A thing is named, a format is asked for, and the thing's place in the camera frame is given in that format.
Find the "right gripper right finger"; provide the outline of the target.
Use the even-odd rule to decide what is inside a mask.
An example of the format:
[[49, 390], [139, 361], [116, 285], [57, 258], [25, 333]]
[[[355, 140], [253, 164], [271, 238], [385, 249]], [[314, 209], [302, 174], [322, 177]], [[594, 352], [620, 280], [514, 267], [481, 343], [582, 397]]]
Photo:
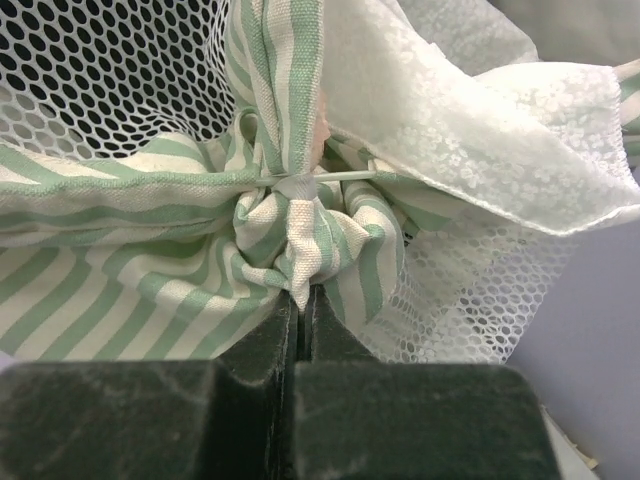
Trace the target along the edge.
[[491, 364], [376, 359], [312, 291], [294, 374], [300, 479], [554, 479], [524, 377]]

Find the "green striped pet tent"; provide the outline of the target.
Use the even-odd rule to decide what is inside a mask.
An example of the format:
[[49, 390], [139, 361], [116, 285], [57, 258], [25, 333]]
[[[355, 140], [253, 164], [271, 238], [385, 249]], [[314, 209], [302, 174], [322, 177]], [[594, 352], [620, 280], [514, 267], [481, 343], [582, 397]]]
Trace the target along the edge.
[[1, 350], [212, 358], [321, 286], [381, 359], [502, 363], [638, 151], [637, 62], [486, 1], [5, 1]]

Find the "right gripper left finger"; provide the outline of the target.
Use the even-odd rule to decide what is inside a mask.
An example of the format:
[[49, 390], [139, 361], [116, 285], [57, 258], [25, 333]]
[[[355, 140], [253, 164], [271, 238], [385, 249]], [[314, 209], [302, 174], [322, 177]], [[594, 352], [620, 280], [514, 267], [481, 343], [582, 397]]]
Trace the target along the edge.
[[298, 310], [212, 360], [22, 362], [1, 375], [5, 479], [286, 479]]

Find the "white tent pole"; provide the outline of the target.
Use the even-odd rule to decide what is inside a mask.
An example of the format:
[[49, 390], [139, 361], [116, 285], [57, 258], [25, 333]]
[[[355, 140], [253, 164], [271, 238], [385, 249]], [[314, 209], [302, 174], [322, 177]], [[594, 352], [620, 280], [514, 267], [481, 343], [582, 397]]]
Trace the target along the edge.
[[304, 182], [315, 180], [317, 182], [332, 182], [332, 181], [358, 181], [369, 180], [376, 175], [374, 171], [344, 171], [344, 172], [325, 172], [325, 173], [308, 173], [308, 174], [296, 174], [296, 175], [276, 175], [269, 177], [261, 177], [256, 179], [253, 184], [256, 187], [272, 187], [285, 180], [292, 180], [293, 182]]

